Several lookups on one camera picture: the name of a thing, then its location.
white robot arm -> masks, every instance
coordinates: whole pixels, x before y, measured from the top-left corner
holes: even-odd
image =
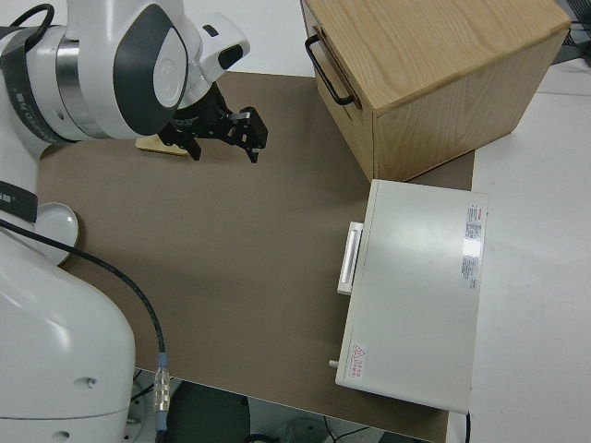
[[[50,144],[159,134],[197,160],[195,138],[220,138],[256,162],[265,125],[254,108],[231,113],[215,84],[249,51],[227,18],[192,23],[182,0],[67,5],[65,27],[50,27],[53,8],[41,5],[0,28],[0,221],[34,230],[38,164]],[[36,13],[46,14],[40,27],[20,27]],[[3,226],[0,440],[125,441],[135,363],[127,321]]]

black metal handle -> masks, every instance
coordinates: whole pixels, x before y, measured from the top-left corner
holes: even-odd
[[[318,75],[320,76],[320,78],[322,78],[322,81],[326,85],[326,88],[329,90],[329,93],[331,94],[332,99],[335,102],[337,102],[337,104],[345,106],[346,104],[353,103],[355,101],[355,96],[353,96],[353,95],[349,95],[348,97],[339,97],[339,94],[337,94],[331,81],[329,80],[328,77],[326,77],[326,74],[322,70],[322,66],[320,66],[320,63],[318,62],[316,55],[314,55],[312,53],[310,46],[312,46],[312,44],[319,42],[319,41],[320,41],[320,36],[318,34],[314,34],[306,40],[306,52],[308,53],[310,60],[312,60],[312,65],[314,65],[314,67],[318,71]]]

metal connector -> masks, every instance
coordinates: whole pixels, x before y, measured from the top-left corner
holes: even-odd
[[[167,412],[170,406],[170,374],[168,367],[159,366],[154,377],[154,407],[156,413]]]

warning triangle symbol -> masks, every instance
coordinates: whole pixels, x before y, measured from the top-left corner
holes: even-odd
[[[359,358],[362,357],[363,355],[365,355],[366,352],[361,349],[361,347],[359,347],[358,344],[355,345],[355,350],[353,351],[353,358]]]

wooden drawer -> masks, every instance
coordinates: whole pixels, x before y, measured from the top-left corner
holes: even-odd
[[[320,96],[364,173],[406,181],[519,123],[570,26],[553,0],[302,0]],[[338,104],[326,82],[352,103]]]

